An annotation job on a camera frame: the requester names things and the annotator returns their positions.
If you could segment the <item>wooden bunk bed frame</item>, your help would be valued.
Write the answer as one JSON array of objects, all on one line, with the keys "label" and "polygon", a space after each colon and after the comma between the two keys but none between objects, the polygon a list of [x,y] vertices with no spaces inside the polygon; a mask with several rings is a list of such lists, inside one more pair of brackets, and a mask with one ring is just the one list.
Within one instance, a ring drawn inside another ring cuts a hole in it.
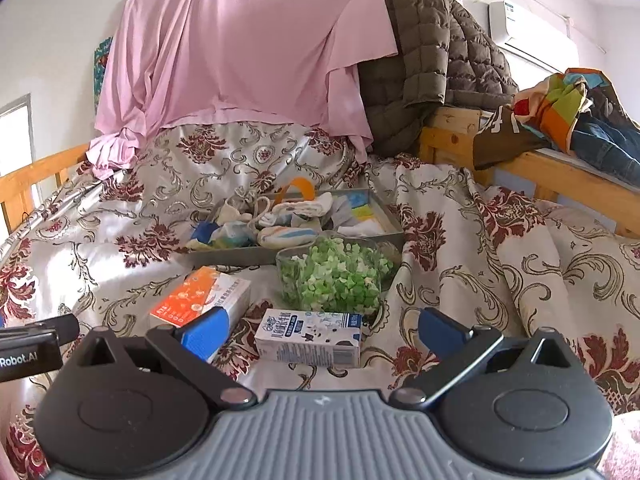
[{"label": "wooden bunk bed frame", "polygon": [[[472,169],[473,139],[489,118],[484,110],[441,106],[423,127],[416,152],[429,164]],[[616,234],[639,237],[639,191],[578,159],[552,150],[526,152],[510,162],[475,170],[474,178],[490,185],[497,170],[532,182],[538,200],[556,202],[564,196],[614,221]]]}]

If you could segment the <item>white blue milk carton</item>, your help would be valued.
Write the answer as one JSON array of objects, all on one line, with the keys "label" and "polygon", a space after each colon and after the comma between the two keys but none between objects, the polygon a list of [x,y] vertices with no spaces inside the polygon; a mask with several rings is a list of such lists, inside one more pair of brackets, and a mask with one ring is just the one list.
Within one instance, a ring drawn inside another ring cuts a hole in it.
[{"label": "white blue milk carton", "polygon": [[360,367],[362,316],[268,309],[256,330],[259,356],[318,367]]}]

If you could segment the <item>orange band roll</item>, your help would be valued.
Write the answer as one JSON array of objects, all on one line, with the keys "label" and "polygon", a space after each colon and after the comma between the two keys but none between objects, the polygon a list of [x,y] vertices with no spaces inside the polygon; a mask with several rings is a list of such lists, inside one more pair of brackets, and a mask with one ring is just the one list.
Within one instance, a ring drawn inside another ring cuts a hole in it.
[{"label": "orange band roll", "polygon": [[280,188],[280,191],[274,196],[273,203],[275,205],[282,203],[288,196],[288,192],[297,192],[303,200],[316,199],[314,182],[304,177],[296,177]]}]

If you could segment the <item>colourful wall poster left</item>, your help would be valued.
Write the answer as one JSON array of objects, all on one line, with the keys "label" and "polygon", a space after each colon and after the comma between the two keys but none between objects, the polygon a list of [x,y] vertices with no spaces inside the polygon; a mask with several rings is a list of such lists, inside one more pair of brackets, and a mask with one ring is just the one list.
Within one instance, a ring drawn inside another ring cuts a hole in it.
[{"label": "colourful wall poster left", "polygon": [[112,41],[112,37],[105,38],[93,52],[92,82],[94,110],[98,110],[108,54],[111,50]]}]

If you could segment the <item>bag of green pieces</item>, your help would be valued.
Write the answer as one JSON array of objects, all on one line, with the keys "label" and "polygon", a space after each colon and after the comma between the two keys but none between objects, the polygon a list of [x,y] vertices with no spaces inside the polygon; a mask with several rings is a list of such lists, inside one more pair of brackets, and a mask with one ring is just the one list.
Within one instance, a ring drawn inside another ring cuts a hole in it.
[{"label": "bag of green pieces", "polygon": [[378,313],[400,263],[400,251],[389,242],[336,234],[277,254],[282,297],[290,307],[364,316]]}]

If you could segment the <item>white air conditioner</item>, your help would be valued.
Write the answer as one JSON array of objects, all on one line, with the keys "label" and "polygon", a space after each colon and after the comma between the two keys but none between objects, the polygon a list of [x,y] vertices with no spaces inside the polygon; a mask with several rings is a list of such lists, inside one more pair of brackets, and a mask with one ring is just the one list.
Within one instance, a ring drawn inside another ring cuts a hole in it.
[{"label": "white air conditioner", "polygon": [[489,3],[488,16],[491,39],[498,46],[556,68],[576,60],[576,46],[567,36],[564,21],[557,16],[506,1]]}]

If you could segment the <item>white window frame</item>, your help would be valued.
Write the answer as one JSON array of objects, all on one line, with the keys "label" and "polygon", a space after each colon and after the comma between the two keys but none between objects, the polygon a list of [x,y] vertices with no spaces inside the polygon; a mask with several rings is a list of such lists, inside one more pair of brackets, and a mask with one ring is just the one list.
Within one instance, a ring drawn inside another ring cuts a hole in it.
[{"label": "white window frame", "polygon": [[[30,95],[6,104],[1,109],[1,175],[25,167],[34,161]],[[40,202],[38,185],[32,188],[35,206]],[[9,235],[1,213],[1,238]]]}]

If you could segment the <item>colourful patchwork cloth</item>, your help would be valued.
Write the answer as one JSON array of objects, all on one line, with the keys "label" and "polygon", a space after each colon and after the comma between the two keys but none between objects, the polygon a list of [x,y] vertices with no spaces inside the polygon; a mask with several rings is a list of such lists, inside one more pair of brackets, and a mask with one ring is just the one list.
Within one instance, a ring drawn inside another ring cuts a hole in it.
[{"label": "colourful patchwork cloth", "polygon": [[545,136],[559,151],[570,154],[572,135],[582,113],[600,108],[606,118],[628,119],[612,81],[600,70],[568,68],[515,96],[515,118]]}]

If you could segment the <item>wooden bed rail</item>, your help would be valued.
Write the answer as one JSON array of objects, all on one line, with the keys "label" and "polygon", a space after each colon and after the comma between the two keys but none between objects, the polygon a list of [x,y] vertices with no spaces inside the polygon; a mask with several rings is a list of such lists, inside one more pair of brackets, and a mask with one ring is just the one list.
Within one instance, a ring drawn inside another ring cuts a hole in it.
[{"label": "wooden bed rail", "polygon": [[86,160],[89,144],[81,144],[68,150],[38,159],[31,164],[1,177],[1,212],[8,233],[12,234],[35,209],[32,188],[53,178],[60,188],[70,176],[70,168]]}]

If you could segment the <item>grey sock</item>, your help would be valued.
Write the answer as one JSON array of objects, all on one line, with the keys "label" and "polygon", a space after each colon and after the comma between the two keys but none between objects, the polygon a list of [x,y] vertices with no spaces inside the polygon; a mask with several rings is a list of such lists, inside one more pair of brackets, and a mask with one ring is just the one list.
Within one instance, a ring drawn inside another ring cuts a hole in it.
[{"label": "grey sock", "polygon": [[334,195],[329,218],[332,230],[341,226],[354,226],[357,223],[355,209],[367,206],[369,200],[366,194]]}]

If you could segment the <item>brown printed cloth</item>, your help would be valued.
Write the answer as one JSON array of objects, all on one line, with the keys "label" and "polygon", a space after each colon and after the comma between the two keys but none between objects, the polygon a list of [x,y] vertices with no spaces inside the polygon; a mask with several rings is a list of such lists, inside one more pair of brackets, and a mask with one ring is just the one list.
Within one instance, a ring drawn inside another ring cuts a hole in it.
[{"label": "brown printed cloth", "polygon": [[484,170],[541,148],[551,148],[549,140],[521,125],[510,107],[500,106],[474,136],[473,168]]}]

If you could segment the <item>striped colourful towel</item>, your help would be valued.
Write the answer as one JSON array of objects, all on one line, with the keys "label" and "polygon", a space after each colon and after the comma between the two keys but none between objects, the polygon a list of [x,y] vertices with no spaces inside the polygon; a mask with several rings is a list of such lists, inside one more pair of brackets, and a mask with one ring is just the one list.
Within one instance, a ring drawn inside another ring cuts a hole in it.
[{"label": "striped colourful towel", "polygon": [[312,243],[322,232],[322,220],[330,212],[332,203],[329,192],[315,200],[289,200],[277,205],[273,198],[262,195],[250,208],[243,209],[227,198],[216,206],[207,220],[198,224],[186,242],[186,248],[208,252],[303,246]]}]

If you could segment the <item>grey tray with yellow picture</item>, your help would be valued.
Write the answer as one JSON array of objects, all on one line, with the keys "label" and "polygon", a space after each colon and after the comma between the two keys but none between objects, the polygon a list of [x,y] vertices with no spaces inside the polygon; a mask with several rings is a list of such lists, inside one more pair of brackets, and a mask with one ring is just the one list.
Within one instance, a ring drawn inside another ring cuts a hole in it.
[{"label": "grey tray with yellow picture", "polygon": [[244,212],[225,200],[194,229],[186,251],[197,266],[269,266],[281,250],[306,247],[322,235],[398,249],[404,244],[390,207],[356,188],[263,195]]}]

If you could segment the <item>blue jeans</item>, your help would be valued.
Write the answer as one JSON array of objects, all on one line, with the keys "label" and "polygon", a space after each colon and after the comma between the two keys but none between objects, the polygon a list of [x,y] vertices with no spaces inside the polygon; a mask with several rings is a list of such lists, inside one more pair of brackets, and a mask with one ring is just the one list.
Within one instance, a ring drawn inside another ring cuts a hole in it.
[{"label": "blue jeans", "polygon": [[599,171],[639,186],[639,129],[581,114],[570,140],[575,155]]}]

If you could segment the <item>orange white medicine box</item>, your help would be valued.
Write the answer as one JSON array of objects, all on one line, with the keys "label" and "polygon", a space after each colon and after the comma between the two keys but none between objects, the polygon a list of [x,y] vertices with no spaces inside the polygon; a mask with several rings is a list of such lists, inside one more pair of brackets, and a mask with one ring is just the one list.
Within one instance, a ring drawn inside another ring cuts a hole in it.
[{"label": "orange white medicine box", "polygon": [[152,327],[168,324],[178,330],[213,307],[222,307],[230,318],[230,335],[250,305],[250,281],[202,266],[150,310]]}]

